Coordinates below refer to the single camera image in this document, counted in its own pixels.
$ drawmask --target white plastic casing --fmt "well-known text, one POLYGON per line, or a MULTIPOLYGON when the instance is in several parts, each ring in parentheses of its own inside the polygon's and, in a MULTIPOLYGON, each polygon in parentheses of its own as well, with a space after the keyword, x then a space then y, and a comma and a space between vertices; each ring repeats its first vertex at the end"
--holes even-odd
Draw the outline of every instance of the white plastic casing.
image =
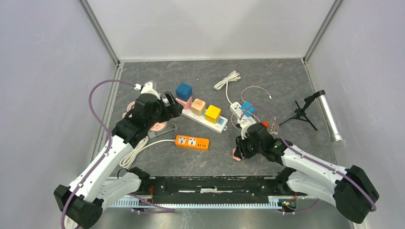
POLYGON ((334 168, 334 171, 330 171, 324 167, 321 167, 320 165, 317 165, 301 156, 298 154, 294 153, 291 149, 287 148, 284 150, 284 155, 281 157, 283 161, 283 165, 287 166, 289 168, 296 169, 298 171, 301 171, 302 173, 308 175, 309 177, 315 179, 318 182, 321 182, 324 187, 329 188, 330 190, 334 190, 336 187, 335 181, 336 180, 342 180, 342 176, 336 174, 336 171, 340 171, 343 174, 346 174, 345 167, 342 166, 337 166, 334 164, 331 164, 327 161, 321 160, 313 155, 310 155, 297 146, 292 146, 293 149, 297 150, 298 152, 304 154, 307 157, 310 157, 312 159, 315 159, 325 165, 328 165, 332 168, 334 168))
POLYGON ((333 198, 334 190, 325 187, 323 183, 320 183, 306 174, 299 171, 293 172, 288 177, 287 185, 294 192, 306 193, 309 196, 314 196, 336 206, 336 201, 333 198))
POLYGON ((103 199, 103 210, 108 208, 117 200, 121 199, 128 193, 135 192, 139 189, 141 180, 133 173, 126 173, 120 179, 117 179, 106 186, 103 186, 97 194, 98 199, 103 199))
POLYGON ((191 112, 191 110, 184 110, 183 109, 182 114, 184 116, 186 116, 187 118, 192 119, 192 120, 202 124, 203 126, 214 130, 217 133, 222 133, 222 131, 227 129, 226 124, 228 123, 228 119, 226 119, 226 118, 224 118, 222 116, 219 117, 220 120, 222 119, 221 124, 219 124, 219 123, 214 124, 214 123, 211 123, 211 122, 208 122, 207 120, 205 120, 205 117, 203 115, 198 116, 198 115, 194 114, 193 112, 191 112))
MULTIPOLYGON (((83 186, 79 188, 76 195, 79 197, 80 195, 84 196, 84 200, 88 202, 93 202, 96 198, 97 194, 100 191, 101 186, 103 185, 104 181, 107 177, 111 174, 114 168, 117 167, 119 162, 128 154, 130 153, 133 148, 130 144, 125 144, 124 140, 118 136, 112 137, 112 145, 108 155, 101 161, 101 163, 95 168, 95 170, 90 174, 90 176, 86 179, 83 183, 83 186)), ((99 158, 105 153, 107 149, 107 144, 103 147, 103 149, 98 153, 98 155, 94 158, 94 160, 90 163, 90 165, 79 175, 74 181, 72 181, 70 186, 70 191, 76 188, 77 185, 80 185, 80 181, 82 180, 83 176, 88 173, 91 167, 99 160, 99 158)))
POLYGON ((235 116, 237 117, 237 122, 240 125, 240 127, 242 128, 241 137, 242 137, 242 139, 245 139, 248 127, 250 125, 255 124, 256 120, 252 116, 247 117, 246 115, 244 115, 243 118, 241 120, 239 120, 243 114, 243 111, 241 109, 240 103, 238 103, 238 102, 234 102, 233 104, 231 104, 230 110, 232 113, 235 113, 235 116))
POLYGON ((140 91, 142 89, 142 86, 139 83, 137 83, 135 85, 134 89, 135 89, 135 91, 140 91))
POLYGON ((152 82, 148 82, 146 83, 142 90, 140 91, 141 94, 144 93, 149 93, 149 94, 153 94, 155 95, 158 99, 160 99, 159 93, 157 93, 154 89, 153 89, 153 83, 152 82))

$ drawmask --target power strip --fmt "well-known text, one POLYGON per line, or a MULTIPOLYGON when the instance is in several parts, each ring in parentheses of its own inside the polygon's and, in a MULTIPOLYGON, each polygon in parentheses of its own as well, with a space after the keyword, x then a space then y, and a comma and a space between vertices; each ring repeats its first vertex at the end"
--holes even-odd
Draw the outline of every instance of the power strip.
MULTIPOLYGON (((240 121, 239 121, 239 118, 240 118, 240 117, 242 116, 242 114, 243 114, 243 111, 242 111, 241 107, 242 107, 242 106, 241 106, 240 103, 238 103, 238 102, 234 102, 234 103, 231 104, 231 106, 230 106, 231 112, 232 112, 232 113, 235 113, 235 116, 238 118, 238 123, 240 122, 240 121)), ((242 121, 242 122, 247 122, 247 123, 249 123, 250 125, 256 123, 256 120, 255 120, 252 116, 247 117, 246 115, 243 116, 243 118, 242 118, 241 121, 242 121)))
POLYGON ((185 135, 177 135, 174 141, 176 146, 188 149, 208 150, 210 140, 200 137, 190 137, 185 135))
POLYGON ((226 130, 228 127, 226 126, 226 124, 228 123, 228 119, 224 118, 222 116, 219 117, 218 122, 216 124, 208 122, 207 120, 205 120, 204 114, 201 116, 198 116, 196 114, 194 114, 193 112, 191 112, 191 110, 184 110, 182 114, 184 116, 186 116, 189 119, 192 119, 200 124, 202 124, 205 127, 208 127, 210 129, 212 129, 213 131, 217 132, 217 133, 222 133, 222 131, 226 130))

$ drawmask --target white power strip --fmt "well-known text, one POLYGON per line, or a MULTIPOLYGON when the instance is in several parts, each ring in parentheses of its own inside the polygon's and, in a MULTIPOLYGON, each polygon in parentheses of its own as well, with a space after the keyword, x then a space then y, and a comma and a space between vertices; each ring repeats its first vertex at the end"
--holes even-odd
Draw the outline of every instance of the white power strip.
POLYGON ((250 125, 255 124, 255 123, 256 123, 256 120, 255 120, 252 116, 247 117, 246 115, 244 115, 243 118, 242 118, 242 120, 239 121, 239 118, 240 118, 240 117, 242 116, 242 114, 243 114, 243 111, 242 111, 241 107, 242 107, 242 106, 241 106, 240 103, 238 103, 238 102, 234 102, 234 103, 231 104, 231 106, 230 106, 231 112, 232 112, 232 113, 235 113, 236 117, 238 118, 238 123, 240 123, 240 122, 245 123, 245 122, 246 122, 246 123, 249 123, 250 125))
POLYGON ((203 126, 206 126, 210 129, 214 130, 217 133, 222 133, 222 131, 227 129, 226 124, 228 123, 228 119, 224 118, 222 116, 220 116, 218 122, 216 124, 214 124, 214 123, 211 123, 211 122, 208 122, 207 120, 205 120, 204 115, 198 116, 196 114, 193 114, 193 112, 191 112, 191 110, 183 109, 182 114, 184 116, 186 116, 187 118, 192 119, 192 120, 202 124, 203 126))

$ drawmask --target black tripod stand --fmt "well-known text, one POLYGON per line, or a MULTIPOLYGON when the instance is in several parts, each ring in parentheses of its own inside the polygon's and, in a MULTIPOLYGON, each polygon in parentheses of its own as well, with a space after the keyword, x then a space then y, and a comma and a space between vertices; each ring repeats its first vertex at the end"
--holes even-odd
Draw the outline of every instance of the black tripod stand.
POLYGON ((325 92, 322 90, 322 91, 315 92, 313 95, 308 96, 307 98, 304 99, 305 105, 304 105, 304 107, 302 107, 302 108, 299 106, 298 102, 295 101, 295 104, 296 104, 297 107, 298 107, 298 108, 295 109, 295 111, 294 111, 296 114, 295 114, 293 117, 291 117, 291 118, 287 119, 286 121, 282 122, 282 123, 279 124, 278 126, 283 125, 284 123, 290 121, 291 119, 297 119, 297 120, 301 120, 301 121, 304 121, 304 122, 308 122, 309 124, 311 124, 311 126, 312 126, 315 130, 318 130, 318 129, 314 126, 314 124, 308 119, 307 114, 305 113, 305 110, 309 107, 309 105, 311 105, 311 103, 312 103, 317 97, 319 97, 319 96, 321 96, 321 95, 323 95, 323 94, 325 94, 325 92))

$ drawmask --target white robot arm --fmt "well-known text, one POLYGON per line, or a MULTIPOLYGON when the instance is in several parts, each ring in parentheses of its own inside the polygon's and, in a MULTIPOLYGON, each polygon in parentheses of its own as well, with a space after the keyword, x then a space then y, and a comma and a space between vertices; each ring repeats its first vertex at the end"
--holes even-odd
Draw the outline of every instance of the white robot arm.
POLYGON ((337 166, 306 153, 284 139, 274 139, 262 123, 242 126, 235 159, 262 154, 286 168, 276 177, 281 192, 300 192, 334 205, 347 219, 361 223, 379 198, 366 173, 357 166, 337 166))
POLYGON ((82 228, 92 227, 104 209, 124 195, 138 190, 140 179, 130 172, 105 187, 102 185, 119 162, 147 136, 154 124, 178 117, 183 110, 170 92, 165 92, 166 104, 153 89, 152 82, 143 87, 137 84, 135 90, 141 91, 140 96, 136 99, 134 109, 111 132, 109 149, 107 142, 82 174, 67 187, 59 185, 53 193, 59 209, 66 211, 66 215, 82 228))

